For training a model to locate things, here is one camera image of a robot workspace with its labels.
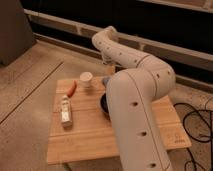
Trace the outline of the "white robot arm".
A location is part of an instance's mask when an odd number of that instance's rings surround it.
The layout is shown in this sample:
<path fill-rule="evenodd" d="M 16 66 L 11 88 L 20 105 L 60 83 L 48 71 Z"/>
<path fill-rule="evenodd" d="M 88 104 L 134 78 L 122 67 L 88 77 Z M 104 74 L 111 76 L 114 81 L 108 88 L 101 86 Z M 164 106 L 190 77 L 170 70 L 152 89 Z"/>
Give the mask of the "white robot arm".
<path fill-rule="evenodd" d="M 104 64 L 120 64 L 106 85 L 106 99 L 124 171 L 173 171 L 152 110 L 152 102 L 175 85 L 163 60 L 122 45 L 112 26 L 92 37 Z"/>

